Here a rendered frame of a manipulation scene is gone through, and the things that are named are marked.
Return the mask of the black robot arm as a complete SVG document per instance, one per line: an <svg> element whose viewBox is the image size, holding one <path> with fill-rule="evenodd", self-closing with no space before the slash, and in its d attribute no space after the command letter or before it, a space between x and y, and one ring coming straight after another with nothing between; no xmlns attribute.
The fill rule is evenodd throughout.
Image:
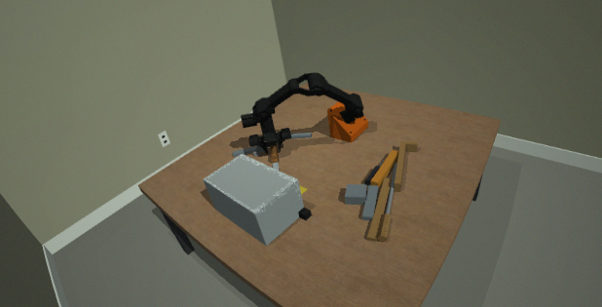
<svg viewBox="0 0 602 307"><path fill-rule="evenodd" d="M306 80L308 80L310 90L299 88L299 84ZM298 78L290 79L287 84L276 92L267 97L258 99L253 106L253 113L241 115L243 127L248 128L257 126L256 123L260 123L261 126L271 125L273 123L271 114L275 113L275 107L293 94L305 96L326 95L344 103L346 110L341 111L340 114L347 124L353 122L356 118L364 116L362 111L364 108L360 95L346 94L330 85L320 73L316 72L306 73ZM276 133L274 129L270 130L268 133L264 131L263 138L266 147L276 145L277 142L281 140L279 133Z"/></svg>

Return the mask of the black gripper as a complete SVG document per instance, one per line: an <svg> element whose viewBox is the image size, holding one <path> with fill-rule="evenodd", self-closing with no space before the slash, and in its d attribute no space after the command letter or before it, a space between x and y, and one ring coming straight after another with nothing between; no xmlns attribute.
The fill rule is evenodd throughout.
<svg viewBox="0 0 602 307"><path fill-rule="evenodd" d="M269 126L261 126L261 131L262 134L265 131L266 133L268 133L270 130L275 129L274 128L274 123L272 123ZM280 135L280 139L279 140L279 150L281 152L281 147L282 147L282 142L285 141L286 139L290 139L291 138L291 134L290 134L290 129L289 128L285 128L285 129L281 129L281 132L279 132ZM249 137L249 143L250 146L260 146L263 148L263 150L266 152L266 154L268 155L268 151L264 142L264 138L263 135L262 136L257 136L257 134L253 134Z"/></svg>

